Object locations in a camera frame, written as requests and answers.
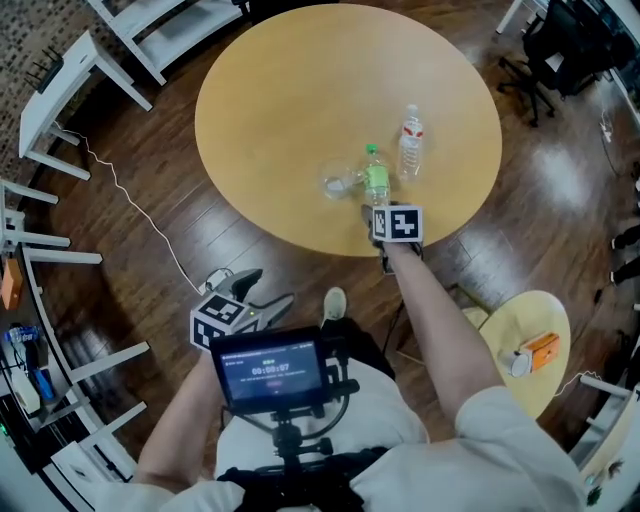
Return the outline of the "person's white shirt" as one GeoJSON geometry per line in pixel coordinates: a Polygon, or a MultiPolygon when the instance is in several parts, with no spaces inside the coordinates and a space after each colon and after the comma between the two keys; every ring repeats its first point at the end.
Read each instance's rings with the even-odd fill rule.
{"type": "MultiPolygon", "coordinates": [[[[575,464],[503,387],[462,406],[456,435],[431,442],[396,383],[359,361],[360,390],[329,434],[334,454],[384,447],[387,453],[350,482],[364,512],[581,512],[585,494],[575,464]]],[[[218,478],[275,462],[269,437],[233,419],[217,448],[217,471],[179,493],[140,483],[96,490],[96,512],[235,512],[244,490],[218,478]]]]}

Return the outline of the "red label plastic bottle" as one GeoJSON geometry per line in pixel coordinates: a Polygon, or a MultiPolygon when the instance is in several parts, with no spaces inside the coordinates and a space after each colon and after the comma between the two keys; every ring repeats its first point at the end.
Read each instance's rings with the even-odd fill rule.
{"type": "Polygon", "coordinates": [[[415,179],[422,163],[423,124],[419,117],[419,109],[415,104],[407,106],[403,121],[398,149],[397,173],[403,180],[415,179]]]}

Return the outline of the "orange box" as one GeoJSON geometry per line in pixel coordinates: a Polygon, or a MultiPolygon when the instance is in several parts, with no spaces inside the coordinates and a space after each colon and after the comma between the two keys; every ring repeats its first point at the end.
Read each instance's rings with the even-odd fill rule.
{"type": "Polygon", "coordinates": [[[528,357],[529,373],[533,373],[553,362],[560,349],[561,341],[557,333],[547,332],[526,341],[519,352],[528,357]]]}

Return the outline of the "white cup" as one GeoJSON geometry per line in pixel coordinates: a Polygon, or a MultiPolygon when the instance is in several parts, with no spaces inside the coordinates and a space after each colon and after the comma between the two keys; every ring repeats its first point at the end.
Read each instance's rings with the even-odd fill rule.
{"type": "Polygon", "coordinates": [[[532,369],[532,355],[526,349],[501,351],[499,361],[506,373],[514,378],[521,378],[532,369]]]}

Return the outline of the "clear glass cup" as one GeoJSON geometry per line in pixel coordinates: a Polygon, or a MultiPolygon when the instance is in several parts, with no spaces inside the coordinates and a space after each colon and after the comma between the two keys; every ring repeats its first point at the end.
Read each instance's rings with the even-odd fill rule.
{"type": "Polygon", "coordinates": [[[352,196],[363,180],[363,170],[346,159],[332,158],[320,167],[321,189],[332,200],[352,196]]]}

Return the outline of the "white shelf frame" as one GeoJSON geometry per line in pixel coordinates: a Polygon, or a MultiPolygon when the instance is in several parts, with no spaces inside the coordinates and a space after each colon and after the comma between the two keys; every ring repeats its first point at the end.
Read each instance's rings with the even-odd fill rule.
{"type": "Polygon", "coordinates": [[[242,17],[232,0],[86,0],[112,32],[163,85],[163,70],[216,31],[242,17]]]}

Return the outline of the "green potted plant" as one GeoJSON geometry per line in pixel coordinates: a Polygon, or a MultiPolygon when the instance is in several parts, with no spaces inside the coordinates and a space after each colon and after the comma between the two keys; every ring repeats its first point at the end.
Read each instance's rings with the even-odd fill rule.
{"type": "Polygon", "coordinates": [[[592,507],[598,503],[602,495],[604,484],[619,474],[623,466],[624,460],[617,459],[610,462],[604,469],[601,469],[586,478],[585,483],[588,488],[586,505],[588,507],[592,507]]]}

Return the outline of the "small round wooden table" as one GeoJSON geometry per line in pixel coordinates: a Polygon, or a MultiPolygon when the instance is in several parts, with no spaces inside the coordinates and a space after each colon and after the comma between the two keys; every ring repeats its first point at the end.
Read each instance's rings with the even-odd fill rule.
{"type": "Polygon", "coordinates": [[[506,387],[530,417],[538,418],[558,391],[569,359],[570,322],[561,301],[549,292],[532,290],[508,299],[491,312],[480,306],[465,312],[478,324],[506,387]],[[557,358],[521,378],[509,376],[499,361],[499,353],[519,350],[526,341],[547,332],[560,337],[557,358]]]}

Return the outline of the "person's right forearm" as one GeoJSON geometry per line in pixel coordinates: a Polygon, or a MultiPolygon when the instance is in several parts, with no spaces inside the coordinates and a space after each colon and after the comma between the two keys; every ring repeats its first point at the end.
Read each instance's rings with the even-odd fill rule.
{"type": "Polygon", "coordinates": [[[478,330],[406,244],[386,243],[423,362],[449,420],[477,393],[503,380],[478,330]]]}

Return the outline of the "white shelf unit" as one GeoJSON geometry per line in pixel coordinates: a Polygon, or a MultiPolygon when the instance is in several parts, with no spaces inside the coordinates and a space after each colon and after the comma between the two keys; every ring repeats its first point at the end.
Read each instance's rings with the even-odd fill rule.
{"type": "Polygon", "coordinates": [[[0,382],[6,383],[18,407],[26,435],[54,434],[63,420],[77,418],[83,422],[88,432],[84,439],[62,442],[58,448],[38,444],[30,453],[43,456],[46,477],[59,487],[73,509],[94,512],[98,485],[126,482],[133,474],[134,462],[114,433],[143,412],[146,405],[140,402],[105,424],[80,384],[144,354],[149,346],[142,342],[82,366],[71,365],[48,317],[34,267],[44,263],[99,265],[103,258],[98,253],[70,250],[67,238],[25,231],[23,213],[5,204],[8,194],[49,204],[58,202],[55,195],[0,179],[0,281],[9,258],[18,260],[23,276],[15,310],[7,311],[0,298],[0,382]],[[36,327],[39,340],[7,343],[4,334],[15,326],[36,327]]]}

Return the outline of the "white desk wooden top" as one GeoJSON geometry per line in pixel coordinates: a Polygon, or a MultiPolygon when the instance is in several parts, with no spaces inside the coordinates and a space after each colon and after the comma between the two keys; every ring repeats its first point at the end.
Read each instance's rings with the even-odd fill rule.
{"type": "Polygon", "coordinates": [[[600,412],[586,419],[587,430],[569,453],[590,490],[608,479],[609,467],[631,433],[640,411],[640,385],[629,390],[590,376],[581,376],[580,383],[608,395],[600,412]]]}

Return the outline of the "black monitor screen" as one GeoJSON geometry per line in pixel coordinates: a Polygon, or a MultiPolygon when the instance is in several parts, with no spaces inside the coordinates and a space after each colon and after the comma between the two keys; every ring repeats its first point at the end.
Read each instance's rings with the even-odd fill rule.
{"type": "Polygon", "coordinates": [[[288,411],[330,401],[318,327],[228,336],[210,348],[226,405],[236,415],[288,411]]]}

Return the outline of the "white power adapter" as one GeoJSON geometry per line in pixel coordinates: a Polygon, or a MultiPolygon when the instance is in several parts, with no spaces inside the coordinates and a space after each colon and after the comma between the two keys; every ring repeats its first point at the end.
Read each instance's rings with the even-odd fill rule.
{"type": "Polygon", "coordinates": [[[202,295],[212,292],[224,279],[233,274],[234,272],[226,267],[215,269],[199,287],[199,292],[202,295]]]}

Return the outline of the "black router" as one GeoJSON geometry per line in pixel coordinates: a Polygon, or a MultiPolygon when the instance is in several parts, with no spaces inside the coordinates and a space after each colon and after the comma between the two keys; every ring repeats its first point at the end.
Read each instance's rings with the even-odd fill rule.
{"type": "Polygon", "coordinates": [[[26,83],[37,93],[42,94],[64,65],[64,57],[53,47],[47,46],[42,50],[46,63],[33,61],[35,71],[25,72],[26,83]]]}

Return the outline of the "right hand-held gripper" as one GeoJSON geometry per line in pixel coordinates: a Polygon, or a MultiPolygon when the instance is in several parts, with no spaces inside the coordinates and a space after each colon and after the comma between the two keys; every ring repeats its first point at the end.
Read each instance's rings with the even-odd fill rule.
{"type": "Polygon", "coordinates": [[[422,208],[408,204],[361,206],[361,217],[367,228],[372,245],[379,250],[384,274],[393,274],[385,245],[407,246],[423,259],[423,213],[422,208]]]}

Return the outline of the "green label plastic bottle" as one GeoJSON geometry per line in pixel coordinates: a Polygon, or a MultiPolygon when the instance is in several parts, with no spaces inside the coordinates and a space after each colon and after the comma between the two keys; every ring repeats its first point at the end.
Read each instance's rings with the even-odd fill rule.
{"type": "Polygon", "coordinates": [[[389,167],[376,144],[366,145],[364,191],[371,206],[386,206],[391,202],[389,167]]]}

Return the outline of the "black office chair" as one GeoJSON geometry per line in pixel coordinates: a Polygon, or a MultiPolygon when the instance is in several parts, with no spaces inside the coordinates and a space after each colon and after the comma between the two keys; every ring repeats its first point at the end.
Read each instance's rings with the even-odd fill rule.
{"type": "Polygon", "coordinates": [[[615,65],[615,36],[590,9],[576,8],[564,0],[550,0],[546,14],[538,15],[523,35],[526,60],[517,65],[502,57],[498,66],[512,80],[497,86],[500,93],[517,89],[529,97],[532,118],[539,122],[538,104],[553,118],[555,107],[544,91],[561,97],[576,96],[615,65]]]}

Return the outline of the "large oval wooden table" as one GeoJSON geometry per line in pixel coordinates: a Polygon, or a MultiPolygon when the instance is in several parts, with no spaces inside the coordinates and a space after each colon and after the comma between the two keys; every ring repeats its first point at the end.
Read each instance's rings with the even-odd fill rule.
{"type": "Polygon", "coordinates": [[[454,233],[489,196],[502,133],[491,93],[444,37],[403,15],[356,4],[301,8],[237,38],[212,65],[195,114],[203,165],[246,219],[292,244],[370,256],[363,196],[322,191],[331,163],[389,162],[408,105],[424,126],[418,177],[397,200],[424,213],[424,240],[454,233]]]}

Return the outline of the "flat orange carton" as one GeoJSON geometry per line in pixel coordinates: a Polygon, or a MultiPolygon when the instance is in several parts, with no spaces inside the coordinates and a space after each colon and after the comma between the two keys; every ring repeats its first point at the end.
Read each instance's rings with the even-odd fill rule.
{"type": "Polygon", "coordinates": [[[18,260],[15,258],[7,259],[0,281],[0,298],[7,311],[15,310],[18,307],[22,286],[23,276],[18,260]]]}

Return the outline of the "person's black trouser leg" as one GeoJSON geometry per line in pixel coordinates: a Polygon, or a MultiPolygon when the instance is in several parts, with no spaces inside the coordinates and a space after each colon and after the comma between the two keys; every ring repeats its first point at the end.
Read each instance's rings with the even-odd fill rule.
{"type": "Polygon", "coordinates": [[[351,359],[382,372],[391,380],[396,379],[394,370],[373,337],[353,319],[326,320],[321,332],[324,337],[341,338],[351,359]]]}

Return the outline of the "person's left forearm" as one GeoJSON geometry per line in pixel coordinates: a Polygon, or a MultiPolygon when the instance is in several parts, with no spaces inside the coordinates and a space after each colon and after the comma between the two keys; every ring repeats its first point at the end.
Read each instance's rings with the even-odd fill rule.
{"type": "Polygon", "coordinates": [[[223,394],[203,351],[146,441],[133,481],[179,493],[197,482],[223,394]]]}

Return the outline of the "person's white shoe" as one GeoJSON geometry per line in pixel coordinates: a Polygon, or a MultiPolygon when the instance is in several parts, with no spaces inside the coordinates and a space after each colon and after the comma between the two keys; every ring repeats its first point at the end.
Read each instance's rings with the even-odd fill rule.
{"type": "Polygon", "coordinates": [[[345,291],[340,287],[330,288],[323,301],[322,324],[327,321],[337,321],[345,317],[347,310],[347,297],[345,291]]]}

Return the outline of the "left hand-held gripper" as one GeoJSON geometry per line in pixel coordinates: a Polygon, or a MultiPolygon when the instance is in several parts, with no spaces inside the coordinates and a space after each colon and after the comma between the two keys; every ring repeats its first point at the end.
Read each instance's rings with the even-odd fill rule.
{"type": "Polygon", "coordinates": [[[277,323],[291,309],[293,293],[262,305],[241,303],[262,274],[262,269],[249,269],[224,278],[218,293],[210,294],[190,312],[190,343],[208,350],[219,338],[268,329],[277,323]]]}

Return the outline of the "black monitor mount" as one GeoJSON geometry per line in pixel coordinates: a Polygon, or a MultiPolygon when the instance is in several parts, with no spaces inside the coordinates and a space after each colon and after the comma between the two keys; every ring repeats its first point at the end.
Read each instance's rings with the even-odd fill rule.
{"type": "Polygon", "coordinates": [[[284,461],[284,468],[302,466],[300,457],[306,454],[334,454],[328,433],[346,414],[352,395],[360,390],[359,383],[349,377],[349,351],[342,336],[321,336],[309,342],[288,345],[284,359],[274,375],[281,383],[269,396],[273,403],[270,430],[275,454],[284,461]],[[339,404],[339,410],[325,426],[304,434],[294,421],[298,418],[325,417],[325,406],[339,404]]]}

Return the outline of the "black chest harness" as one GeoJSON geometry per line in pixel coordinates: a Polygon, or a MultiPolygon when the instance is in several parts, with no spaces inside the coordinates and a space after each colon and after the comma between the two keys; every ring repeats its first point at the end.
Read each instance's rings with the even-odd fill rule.
{"type": "Polygon", "coordinates": [[[320,512],[364,512],[364,499],[350,486],[387,453],[384,447],[331,455],[298,468],[267,466],[254,471],[231,468],[218,478],[244,490],[235,512],[278,512],[313,506],[320,512]]]}

